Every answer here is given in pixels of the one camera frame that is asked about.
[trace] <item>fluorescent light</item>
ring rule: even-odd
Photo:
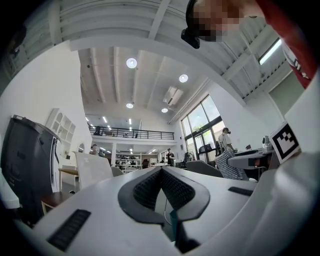
[[[180,75],[179,81],[180,81],[181,83],[185,83],[186,81],[188,81],[188,76],[187,76],[186,74]]]
[[[132,108],[134,107],[134,104],[133,104],[133,103],[128,103],[128,104],[126,105],[126,107],[127,107],[128,109],[132,109]]]
[[[137,61],[135,58],[128,58],[126,61],[126,65],[130,69],[134,69],[137,66]]]
[[[263,57],[259,60],[259,64],[262,65],[263,63],[265,63],[281,44],[282,41],[279,38],[277,42],[265,54],[263,54]]]

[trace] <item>glass door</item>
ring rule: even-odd
[[[204,161],[204,162],[207,162],[207,161],[206,161],[206,154],[199,154],[199,148],[204,145],[204,141],[203,141],[202,134],[194,137],[194,141],[195,141],[195,146],[196,146],[196,155],[197,155],[197,158],[198,158],[199,160],[202,160],[202,161]]]
[[[215,149],[216,148],[216,144],[215,144],[215,140],[214,140],[214,137],[212,135],[212,131],[211,129],[208,129],[206,131],[204,131],[202,133],[202,136],[203,136],[203,140],[204,140],[204,144],[207,145],[207,144],[212,144],[212,148]],[[207,153],[207,163],[208,162],[211,162],[211,161],[214,161],[216,159],[216,151],[211,151],[209,153]]]

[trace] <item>person standing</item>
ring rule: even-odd
[[[222,129],[222,133],[218,137],[221,153],[223,153],[228,148],[232,149],[233,152],[235,151],[232,147],[232,142],[229,138],[229,134],[231,134],[231,131],[229,131],[229,129],[225,127]]]
[[[168,148],[168,154],[166,154],[166,159],[168,159],[168,165],[174,166],[175,154],[171,153],[171,148]]]

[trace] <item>white column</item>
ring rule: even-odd
[[[116,158],[117,158],[117,143],[112,143],[112,152],[111,152],[111,165],[116,165]]]

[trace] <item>white bookshelf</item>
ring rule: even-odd
[[[121,157],[119,158],[118,156],[125,156],[128,158],[125,159],[121,159]],[[116,164],[116,167],[122,167],[122,172],[124,174],[135,171],[135,170],[139,170],[142,168],[142,155],[141,153],[117,153],[116,154],[116,161],[120,162],[120,164]]]
[[[76,126],[71,120],[60,110],[54,108],[45,124],[51,131],[53,131],[61,139],[60,155],[65,156],[65,151],[70,153],[70,147]]]

